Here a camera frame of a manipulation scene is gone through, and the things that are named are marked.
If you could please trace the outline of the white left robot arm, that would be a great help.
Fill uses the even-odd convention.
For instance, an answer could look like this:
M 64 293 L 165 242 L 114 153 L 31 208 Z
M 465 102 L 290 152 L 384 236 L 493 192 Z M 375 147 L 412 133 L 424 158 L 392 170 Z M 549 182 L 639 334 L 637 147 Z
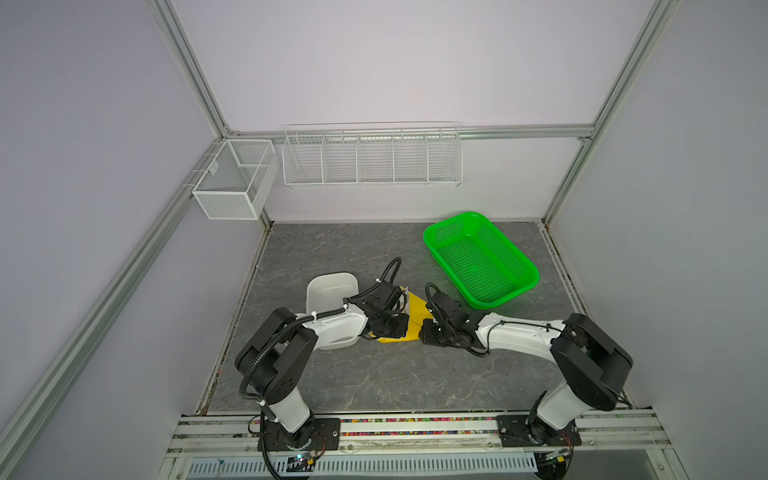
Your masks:
M 313 413 L 298 383 L 315 351 L 406 335 L 409 292 L 396 284 L 401 265 L 400 257 L 392 259 L 363 290 L 348 272 L 318 276 L 307 286 L 303 313 L 284 307 L 271 312 L 234 361 L 242 375 L 240 398 L 257 402 L 289 435 L 307 430 Z

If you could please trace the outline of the green plastic perforated basket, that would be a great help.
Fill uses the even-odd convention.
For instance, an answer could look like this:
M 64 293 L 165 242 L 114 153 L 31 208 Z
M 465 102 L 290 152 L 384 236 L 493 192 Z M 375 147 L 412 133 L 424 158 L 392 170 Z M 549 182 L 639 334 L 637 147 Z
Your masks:
M 479 213 L 464 212 L 432 224 L 423 241 L 474 309 L 495 309 L 540 281 L 536 265 Z

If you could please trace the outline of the aluminium enclosure frame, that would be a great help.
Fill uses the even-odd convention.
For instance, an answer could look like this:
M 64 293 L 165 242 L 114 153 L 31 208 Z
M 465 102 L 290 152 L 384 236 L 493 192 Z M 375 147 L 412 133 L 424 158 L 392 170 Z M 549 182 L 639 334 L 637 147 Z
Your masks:
M 202 70 L 193 57 L 178 15 L 168 1 L 150 1 L 147 4 L 159 31 L 198 103 L 214 130 L 215 139 L 201 157 L 195 170 L 178 189 L 161 215 L 153 222 L 142 240 L 120 270 L 110 280 L 83 321 L 53 360 L 1 433 L 1 476 L 11 478 L 28 456 L 45 427 L 87 366 L 100 344 L 112 328 L 135 290 L 142 282 L 178 228 L 189 209 L 193 190 L 214 153 L 228 140 L 246 140 L 248 134 L 231 132 L 213 100 L 213 94 L 203 78 Z M 469 140 L 557 137 L 577 138 L 581 146 L 564 179 L 558 187 L 543 218 L 550 224 L 562 207 L 568 192 L 584 167 L 592 149 L 607 131 L 609 122 L 631 88 L 639 71 L 647 61 L 658 38 L 679 7 L 676 1 L 657 1 L 653 4 L 635 39 L 630 53 L 609 91 L 596 119 L 582 126 L 507 126 L 474 127 L 464 132 Z

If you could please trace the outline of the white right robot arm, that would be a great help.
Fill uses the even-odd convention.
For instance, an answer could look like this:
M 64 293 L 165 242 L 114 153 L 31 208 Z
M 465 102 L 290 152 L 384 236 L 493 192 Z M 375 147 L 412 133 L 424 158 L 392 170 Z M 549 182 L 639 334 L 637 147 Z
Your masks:
M 633 367 L 629 353 L 586 315 L 536 321 L 463 308 L 436 285 L 425 287 L 432 314 L 420 333 L 423 343 L 465 350 L 486 357 L 496 350 L 531 355 L 553 362 L 562 380 L 531 409 L 531 428 L 565 429 L 589 410 L 612 411 L 621 403 Z

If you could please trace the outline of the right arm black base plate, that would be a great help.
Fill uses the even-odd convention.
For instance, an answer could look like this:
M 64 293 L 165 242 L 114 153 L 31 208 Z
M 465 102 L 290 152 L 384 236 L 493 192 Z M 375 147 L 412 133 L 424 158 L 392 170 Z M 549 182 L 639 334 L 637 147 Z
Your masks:
M 503 447 L 577 447 L 582 440 L 575 421 L 555 430 L 538 418 L 508 414 L 496 418 Z

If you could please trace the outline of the white plastic cutlery tray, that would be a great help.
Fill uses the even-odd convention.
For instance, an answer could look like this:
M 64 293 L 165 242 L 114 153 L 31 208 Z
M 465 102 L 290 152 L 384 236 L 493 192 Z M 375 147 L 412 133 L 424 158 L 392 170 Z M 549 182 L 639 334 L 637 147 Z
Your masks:
M 308 314 L 323 313 L 343 307 L 343 300 L 359 293 L 357 278 L 347 272 L 321 275 L 312 279 L 306 289 Z M 362 311 L 355 306 L 351 313 L 344 312 L 340 319 L 324 318 L 310 323 L 318 340 L 315 350 L 334 350 L 354 345 L 365 325 Z

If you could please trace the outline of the yellow paper napkin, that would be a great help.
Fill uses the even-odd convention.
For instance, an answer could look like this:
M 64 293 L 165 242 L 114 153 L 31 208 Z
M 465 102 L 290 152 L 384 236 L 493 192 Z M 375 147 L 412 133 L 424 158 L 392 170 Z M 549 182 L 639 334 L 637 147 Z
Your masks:
M 407 324 L 407 329 L 405 331 L 405 334 L 400 338 L 393 338 L 393 337 L 383 337 L 378 338 L 377 341 L 380 343 L 402 343 L 402 342 L 413 342 L 413 341 L 419 341 L 419 334 L 422 330 L 424 321 L 432 322 L 433 316 L 428 310 L 426 306 L 426 301 L 422 298 L 418 297 L 412 292 L 408 293 L 408 305 L 406 308 L 406 313 L 409 316 L 409 321 Z

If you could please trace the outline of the small white mesh basket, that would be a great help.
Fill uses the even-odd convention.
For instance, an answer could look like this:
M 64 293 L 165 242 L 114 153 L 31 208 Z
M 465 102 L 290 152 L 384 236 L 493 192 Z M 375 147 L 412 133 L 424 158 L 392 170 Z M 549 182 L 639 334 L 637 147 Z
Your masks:
M 208 219 L 258 220 L 278 170 L 270 140 L 226 139 L 192 193 Z

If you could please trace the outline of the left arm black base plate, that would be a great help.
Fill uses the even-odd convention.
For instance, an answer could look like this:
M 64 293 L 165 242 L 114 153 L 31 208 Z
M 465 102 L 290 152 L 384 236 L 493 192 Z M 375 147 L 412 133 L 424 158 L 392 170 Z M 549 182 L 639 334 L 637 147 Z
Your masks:
M 288 432 L 280 423 L 267 419 L 261 428 L 259 446 L 268 451 L 335 451 L 341 437 L 341 419 L 311 416 L 296 432 Z

